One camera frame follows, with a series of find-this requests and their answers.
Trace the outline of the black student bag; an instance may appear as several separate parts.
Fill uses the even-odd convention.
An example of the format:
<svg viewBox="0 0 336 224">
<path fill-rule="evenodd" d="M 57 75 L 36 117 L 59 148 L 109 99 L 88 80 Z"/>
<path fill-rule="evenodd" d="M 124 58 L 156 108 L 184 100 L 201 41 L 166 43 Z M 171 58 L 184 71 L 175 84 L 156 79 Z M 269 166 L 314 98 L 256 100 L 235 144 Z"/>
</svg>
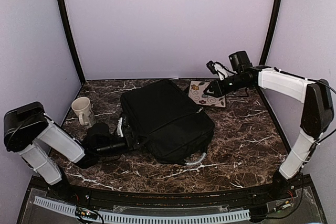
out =
<svg viewBox="0 0 336 224">
<path fill-rule="evenodd" d="M 120 102 L 135 146 L 144 146 L 159 163 L 194 166 L 204 160 L 215 124 L 174 82 L 161 80 L 128 91 Z M 188 163 L 196 152 L 200 158 Z"/>
</svg>

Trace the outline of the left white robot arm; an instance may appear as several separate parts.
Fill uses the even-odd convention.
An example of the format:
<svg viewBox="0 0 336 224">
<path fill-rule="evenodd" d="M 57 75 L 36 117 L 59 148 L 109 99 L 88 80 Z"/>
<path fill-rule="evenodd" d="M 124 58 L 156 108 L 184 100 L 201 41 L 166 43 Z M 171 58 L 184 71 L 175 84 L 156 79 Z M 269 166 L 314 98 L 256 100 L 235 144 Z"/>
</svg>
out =
<svg viewBox="0 0 336 224">
<path fill-rule="evenodd" d="M 127 116 L 122 113 L 113 133 L 105 123 L 87 129 L 83 141 L 72 137 L 55 123 L 40 102 L 33 102 L 4 115 L 4 145 L 17 153 L 63 201 L 74 197 L 74 189 L 65 182 L 61 168 L 40 147 L 47 144 L 79 168 L 96 165 L 102 158 L 121 155 L 139 147 L 133 139 Z"/>
</svg>

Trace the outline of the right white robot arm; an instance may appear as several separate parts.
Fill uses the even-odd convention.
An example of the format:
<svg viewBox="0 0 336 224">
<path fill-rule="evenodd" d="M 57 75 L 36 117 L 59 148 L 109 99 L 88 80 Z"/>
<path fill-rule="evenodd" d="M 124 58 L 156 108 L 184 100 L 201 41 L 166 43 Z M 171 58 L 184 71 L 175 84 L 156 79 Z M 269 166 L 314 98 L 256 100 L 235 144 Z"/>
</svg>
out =
<svg viewBox="0 0 336 224">
<path fill-rule="evenodd" d="M 229 55 L 232 70 L 220 62 L 209 61 L 206 66 L 219 76 L 204 90 L 204 94 L 221 98 L 230 92 L 259 87 L 276 91 L 303 104 L 300 131 L 294 146 L 285 161 L 275 171 L 268 195 L 280 199 L 288 191 L 290 179 L 294 178 L 310 161 L 317 146 L 326 139 L 324 133 L 334 119 L 331 94 L 334 89 L 327 80 L 313 80 L 265 65 L 253 66 L 247 52 L 238 51 Z"/>
</svg>

